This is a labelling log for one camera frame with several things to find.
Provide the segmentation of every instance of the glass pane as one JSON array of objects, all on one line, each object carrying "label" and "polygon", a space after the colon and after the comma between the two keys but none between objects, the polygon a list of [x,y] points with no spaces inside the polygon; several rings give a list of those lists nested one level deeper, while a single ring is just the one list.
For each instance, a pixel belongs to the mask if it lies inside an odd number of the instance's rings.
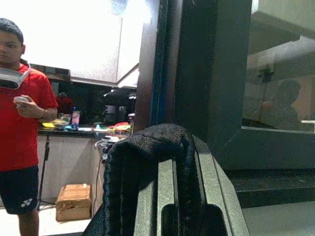
[{"label": "glass pane", "polygon": [[243,125],[314,133],[315,1],[253,2]]}]

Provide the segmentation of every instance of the tripod stand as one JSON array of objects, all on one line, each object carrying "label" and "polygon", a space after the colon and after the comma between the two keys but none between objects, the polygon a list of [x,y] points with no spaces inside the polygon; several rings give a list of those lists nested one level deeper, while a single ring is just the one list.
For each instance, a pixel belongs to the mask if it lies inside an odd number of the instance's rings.
[{"label": "tripod stand", "polygon": [[43,168],[42,168],[42,171],[41,171],[41,178],[40,178],[40,186],[39,186],[39,195],[38,195],[37,210],[40,210],[39,208],[40,208],[40,204],[41,204],[41,203],[46,203],[46,204],[51,204],[51,205],[54,205],[54,204],[55,204],[55,203],[50,203],[50,202],[43,201],[42,198],[41,198],[42,191],[43,191],[43,181],[44,181],[44,174],[45,174],[45,164],[46,164],[46,161],[48,160],[49,150],[50,150],[50,147],[49,147],[49,132],[47,132],[47,135],[46,135],[46,145],[45,145],[45,155],[44,155],[44,163],[43,163]]}]

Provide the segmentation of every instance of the cable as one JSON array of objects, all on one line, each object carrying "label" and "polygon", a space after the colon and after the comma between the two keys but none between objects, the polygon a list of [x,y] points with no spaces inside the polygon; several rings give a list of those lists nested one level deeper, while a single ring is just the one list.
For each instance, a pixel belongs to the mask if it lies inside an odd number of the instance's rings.
[{"label": "cable", "polygon": [[97,174],[96,174],[96,185],[95,185],[95,199],[94,199],[94,203],[93,203],[93,214],[95,212],[95,203],[96,203],[96,200],[97,200],[97,183],[98,183],[98,175],[99,175],[99,169],[100,169],[100,166],[101,166],[101,161],[102,161],[102,156],[100,156],[99,158],[99,162],[98,162],[98,170],[97,170]]}]

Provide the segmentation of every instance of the red t-shirt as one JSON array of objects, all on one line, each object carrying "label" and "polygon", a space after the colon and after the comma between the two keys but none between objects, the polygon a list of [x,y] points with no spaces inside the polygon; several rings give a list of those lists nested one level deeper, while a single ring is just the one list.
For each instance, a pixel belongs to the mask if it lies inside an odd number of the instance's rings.
[{"label": "red t-shirt", "polygon": [[[27,69],[23,65],[19,72]],[[47,77],[32,68],[18,89],[0,88],[0,172],[38,164],[38,120],[18,114],[13,98],[21,95],[28,95],[43,109],[58,106]]]}]

